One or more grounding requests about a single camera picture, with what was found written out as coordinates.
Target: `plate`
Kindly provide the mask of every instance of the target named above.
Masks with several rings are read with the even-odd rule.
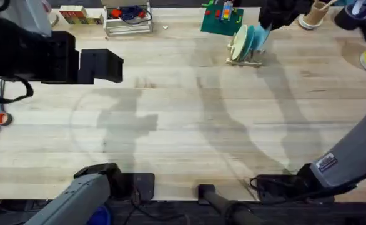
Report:
[[[252,41],[254,40],[255,27],[250,26],[247,31],[247,39],[245,40],[245,44],[243,50],[240,55],[240,60],[244,60],[250,52]]]
[[[247,39],[247,30],[247,25],[241,26],[233,39],[233,45],[231,49],[231,55],[233,60],[236,60],[243,51],[245,40]]]
[[[265,44],[266,40],[269,37],[271,29],[272,29],[272,25],[270,25],[267,29],[264,29],[259,24],[255,29],[255,38],[254,38],[254,42],[251,45],[251,48],[254,50],[261,50],[262,46]]]

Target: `white plate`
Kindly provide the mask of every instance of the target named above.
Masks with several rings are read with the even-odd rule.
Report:
[[[304,28],[304,29],[316,29],[318,27],[320,27],[320,25],[322,25],[323,23],[323,19],[320,20],[320,22],[316,25],[309,25],[304,21],[304,15],[300,15],[300,17],[298,18],[298,22],[299,24]]]

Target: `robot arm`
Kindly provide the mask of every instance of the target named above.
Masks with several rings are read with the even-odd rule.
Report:
[[[108,198],[127,200],[139,194],[149,201],[154,197],[155,176],[151,173],[122,173],[115,163],[81,169],[73,182],[34,215],[26,225],[86,224],[96,209]]]
[[[123,59],[107,49],[75,50],[75,37],[51,31],[40,0],[5,0],[0,3],[0,79],[46,84],[94,84],[94,78],[122,82]]]
[[[329,152],[305,164],[296,175],[258,175],[263,201],[318,199],[346,193],[366,179],[366,115]],[[284,182],[286,187],[278,185]]]

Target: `wooden tabletop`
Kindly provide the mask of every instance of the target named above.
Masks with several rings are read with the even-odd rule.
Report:
[[[296,173],[365,115],[366,44],[335,26],[338,8],[318,30],[296,21],[273,31],[258,69],[225,64],[230,37],[200,32],[204,11],[153,9],[153,34],[109,40],[102,26],[61,18],[55,29],[75,35],[77,49],[124,58],[124,82],[34,83],[32,98],[7,106],[14,122],[0,132],[0,199],[54,198],[84,166],[115,162],[154,173],[155,199],[195,199],[198,184],[212,183],[226,198],[254,200],[243,181]],[[245,9],[244,24],[258,13]],[[24,92],[6,84],[7,97]],[[366,181],[337,199],[366,201]]]

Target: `black strap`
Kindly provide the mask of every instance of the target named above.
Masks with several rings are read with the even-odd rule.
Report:
[[[26,94],[23,95],[23,96],[19,96],[19,97],[16,97],[14,99],[6,99],[6,98],[3,98],[3,97],[0,97],[0,104],[8,104],[8,103],[14,103],[16,101],[20,101],[26,97],[31,97],[33,96],[33,88],[31,86],[31,84],[29,84],[29,82],[17,75],[15,75],[15,78],[20,80],[26,87]]]

